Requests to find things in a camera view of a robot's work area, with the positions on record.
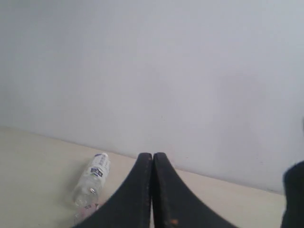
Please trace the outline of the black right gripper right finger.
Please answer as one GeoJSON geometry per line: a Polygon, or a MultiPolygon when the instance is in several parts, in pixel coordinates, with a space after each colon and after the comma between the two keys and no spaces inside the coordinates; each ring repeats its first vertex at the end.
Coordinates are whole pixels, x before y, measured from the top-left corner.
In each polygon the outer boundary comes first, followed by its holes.
{"type": "Polygon", "coordinates": [[[167,155],[153,156],[152,209],[156,228],[233,228],[183,182],[167,155]]]}

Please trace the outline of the black sleeved right forearm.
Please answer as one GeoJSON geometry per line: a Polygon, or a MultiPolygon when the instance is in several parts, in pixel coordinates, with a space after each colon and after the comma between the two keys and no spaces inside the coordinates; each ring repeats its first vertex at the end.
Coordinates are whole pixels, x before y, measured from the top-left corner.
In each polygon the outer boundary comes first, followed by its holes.
{"type": "Polygon", "coordinates": [[[304,162],[299,162],[284,174],[286,207],[282,228],[304,227],[304,162]]]}

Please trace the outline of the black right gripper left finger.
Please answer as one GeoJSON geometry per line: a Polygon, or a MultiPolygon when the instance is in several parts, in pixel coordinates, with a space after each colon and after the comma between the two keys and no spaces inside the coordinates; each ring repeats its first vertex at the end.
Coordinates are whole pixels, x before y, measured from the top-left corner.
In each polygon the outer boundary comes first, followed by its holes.
{"type": "Polygon", "coordinates": [[[152,155],[140,153],[116,192],[76,228],[148,228],[151,217],[152,155]]]}

